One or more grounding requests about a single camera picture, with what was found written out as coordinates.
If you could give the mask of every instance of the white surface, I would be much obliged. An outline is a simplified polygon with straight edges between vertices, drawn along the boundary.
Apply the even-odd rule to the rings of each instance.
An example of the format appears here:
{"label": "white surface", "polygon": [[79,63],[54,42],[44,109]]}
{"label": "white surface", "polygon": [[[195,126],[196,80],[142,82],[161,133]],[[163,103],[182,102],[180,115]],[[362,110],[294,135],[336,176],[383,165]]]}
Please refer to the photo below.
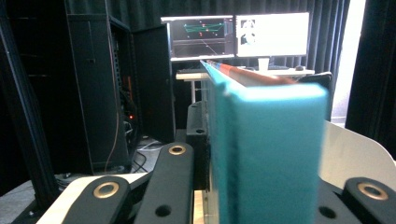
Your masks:
{"label": "white surface", "polygon": [[[145,174],[130,174],[130,175],[117,175],[128,180],[129,183],[136,181],[136,179],[142,177]],[[66,216],[68,209],[76,200],[76,198],[81,194],[81,192],[85,189],[85,187],[90,184],[94,179],[97,179],[101,176],[89,176],[82,177],[73,181],[59,196],[59,198],[52,204],[52,206],[47,210],[40,220],[38,220],[38,224],[42,223],[62,223],[64,217]]]}
{"label": "white surface", "polygon": [[368,177],[396,189],[396,167],[376,141],[326,122],[320,177],[343,189],[351,177]]}

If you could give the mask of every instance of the black cabinet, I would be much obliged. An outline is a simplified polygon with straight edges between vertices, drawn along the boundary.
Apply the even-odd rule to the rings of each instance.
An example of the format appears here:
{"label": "black cabinet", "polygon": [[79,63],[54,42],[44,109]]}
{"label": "black cabinet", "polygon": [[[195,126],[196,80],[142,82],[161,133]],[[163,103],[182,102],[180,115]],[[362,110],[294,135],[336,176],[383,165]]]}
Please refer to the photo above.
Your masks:
{"label": "black cabinet", "polygon": [[107,15],[68,15],[67,19],[92,165],[128,164],[115,25]]}

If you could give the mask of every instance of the white desk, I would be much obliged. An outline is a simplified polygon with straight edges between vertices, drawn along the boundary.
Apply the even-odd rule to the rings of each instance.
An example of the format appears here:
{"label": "white desk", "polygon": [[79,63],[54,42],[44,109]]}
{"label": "white desk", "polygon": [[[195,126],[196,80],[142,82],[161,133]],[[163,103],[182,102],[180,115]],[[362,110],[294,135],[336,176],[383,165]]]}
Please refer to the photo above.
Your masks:
{"label": "white desk", "polygon": [[[264,76],[278,76],[278,77],[297,77],[314,75],[314,70],[305,69],[303,71],[296,71],[294,68],[287,70],[267,70],[267,71],[254,71],[257,74]],[[188,74],[176,74],[176,80],[189,81],[191,83],[191,102],[195,103],[195,81],[201,81],[208,79],[207,73],[188,73]]]}

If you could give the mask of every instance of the image on screen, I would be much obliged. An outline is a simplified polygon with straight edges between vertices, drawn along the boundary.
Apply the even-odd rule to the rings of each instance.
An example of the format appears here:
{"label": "image on screen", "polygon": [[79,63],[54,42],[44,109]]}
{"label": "image on screen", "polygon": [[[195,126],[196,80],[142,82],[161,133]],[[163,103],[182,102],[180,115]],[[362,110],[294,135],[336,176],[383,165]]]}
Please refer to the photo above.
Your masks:
{"label": "image on screen", "polygon": [[171,61],[234,56],[233,16],[162,18],[169,23]]}
{"label": "image on screen", "polygon": [[235,16],[236,55],[305,55],[309,13]]}

